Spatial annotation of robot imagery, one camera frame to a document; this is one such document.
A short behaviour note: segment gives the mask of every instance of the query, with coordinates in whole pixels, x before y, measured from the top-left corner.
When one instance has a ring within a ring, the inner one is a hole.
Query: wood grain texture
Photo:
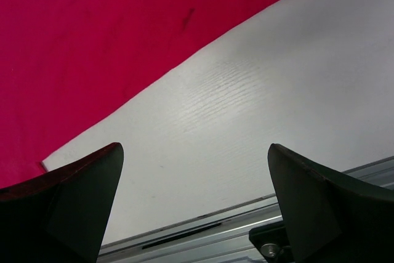
[[[273,142],[340,171],[392,156],[393,82],[394,0],[282,0],[44,163],[123,144],[111,243],[273,193]]]

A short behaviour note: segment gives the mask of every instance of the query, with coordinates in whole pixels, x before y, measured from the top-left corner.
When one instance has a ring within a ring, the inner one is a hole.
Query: white surface
[[[45,160],[126,151],[104,244],[273,193],[281,143],[343,171],[394,155],[394,0],[282,0]]]

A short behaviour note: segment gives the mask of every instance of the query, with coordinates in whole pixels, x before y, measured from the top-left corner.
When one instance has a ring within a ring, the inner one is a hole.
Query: red cloth
[[[276,1],[0,0],[0,187]]]

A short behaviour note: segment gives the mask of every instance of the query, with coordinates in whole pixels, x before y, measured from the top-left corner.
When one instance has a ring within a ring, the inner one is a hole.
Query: screw
[[[280,251],[280,247],[274,243],[266,243],[260,248],[260,253],[267,258],[275,258]]]

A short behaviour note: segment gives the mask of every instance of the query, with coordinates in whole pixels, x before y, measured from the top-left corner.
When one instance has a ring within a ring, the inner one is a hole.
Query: silver metal bar
[[[374,185],[394,188],[394,158],[344,173]],[[276,197],[266,196],[192,221],[103,246],[98,262],[264,262],[260,253],[249,242],[249,231],[251,228],[281,220]]]

